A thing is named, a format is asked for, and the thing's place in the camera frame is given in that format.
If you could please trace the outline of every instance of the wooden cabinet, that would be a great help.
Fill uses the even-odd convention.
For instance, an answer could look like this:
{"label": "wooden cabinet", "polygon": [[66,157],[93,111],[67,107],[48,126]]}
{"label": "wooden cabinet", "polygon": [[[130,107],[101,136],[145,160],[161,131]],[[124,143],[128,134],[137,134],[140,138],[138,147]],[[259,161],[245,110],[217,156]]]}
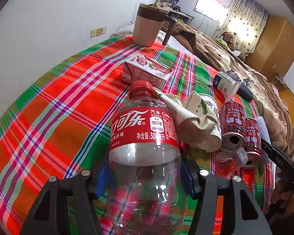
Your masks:
{"label": "wooden cabinet", "polygon": [[245,63],[271,82],[284,77],[294,61],[294,28],[287,18],[269,16],[252,54]]}
{"label": "wooden cabinet", "polygon": [[291,92],[289,88],[283,89],[281,86],[279,87],[279,96],[283,101],[284,105],[288,108],[288,113],[291,119],[292,126],[294,126],[294,94]]}

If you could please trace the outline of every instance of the curtain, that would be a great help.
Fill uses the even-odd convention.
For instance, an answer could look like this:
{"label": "curtain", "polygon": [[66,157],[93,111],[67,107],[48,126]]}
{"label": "curtain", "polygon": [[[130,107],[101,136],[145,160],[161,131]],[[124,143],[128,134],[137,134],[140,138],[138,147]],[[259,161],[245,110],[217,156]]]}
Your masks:
{"label": "curtain", "polygon": [[268,16],[269,12],[255,0],[232,0],[227,17],[215,31],[214,38],[229,32],[235,50],[245,55],[253,53]]}

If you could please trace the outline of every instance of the paper cup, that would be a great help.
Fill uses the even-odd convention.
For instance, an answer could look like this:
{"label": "paper cup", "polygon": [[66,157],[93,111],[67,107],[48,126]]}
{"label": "paper cup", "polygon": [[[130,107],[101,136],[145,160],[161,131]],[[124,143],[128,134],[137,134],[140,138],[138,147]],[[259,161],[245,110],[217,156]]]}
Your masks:
{"label": "paper cup", "polygon": [[207,153],[210,153],[220,149],[222,143],[219,108],[216,100],[212,96],[202,93],[198,95],[207,103],[207,106],[209,106],[218,120],[218,124],[216,124],[213,131],[210,133],[210,136],[207,137],[207,140],[204,140],[201,144],[198,145],[199,148],[204,149]]}

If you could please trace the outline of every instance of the crumpled paper cup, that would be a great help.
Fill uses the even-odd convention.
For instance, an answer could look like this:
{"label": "crumpled paper cup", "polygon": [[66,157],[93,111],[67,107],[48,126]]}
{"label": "crumpled paper cup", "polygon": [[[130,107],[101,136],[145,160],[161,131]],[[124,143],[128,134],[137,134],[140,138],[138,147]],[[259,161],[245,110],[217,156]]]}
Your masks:
{"label": "crumpled paper cup", "polygon": [[220,119],[218,119],[219,109],[215,99],[210,95],[202,93],[198,94],[196,91],[193,91],[190,96],[184,99],[183,107],[190,112],[195,113],[196,115],[198,114],[199,116],[201,116],[203,113],[210,114],[215,116],[218,121],[207,138],[202,143],[199,143],[193,147],[204,149],[207,153],[220,149],[222,144],[221,128],[219,122]]}
{"label": "crumpled paper cup", "polygon": [[[203,102],[202,107],[199,108],[201,112],[197,114],[185,108],[184,103],[182,103],[178,96],[164,94],[157,88],[154,88],[154,91],[156,97],[163,101],[168,107],[175,121],[176,134],[180,141],[190,146],[197,147],[207,139],[218,123],[216,116],[205,102]],[[198,99],[191,99],[190,107],[192,107],[193,101],[198,101]]]}

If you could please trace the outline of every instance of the white plastic bottle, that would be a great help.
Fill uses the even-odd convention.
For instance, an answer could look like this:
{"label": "white plastic bottle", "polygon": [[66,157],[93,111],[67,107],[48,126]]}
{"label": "white plastic bottle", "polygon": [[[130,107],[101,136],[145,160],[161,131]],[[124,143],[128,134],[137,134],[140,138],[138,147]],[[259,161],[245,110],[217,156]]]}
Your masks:
{"label": "white plastic bottle", "polygon": [[129,99],[111,126],[108,216],[117,235],[179,234],[187,198],[173,120],[147,81],[134,82]]}

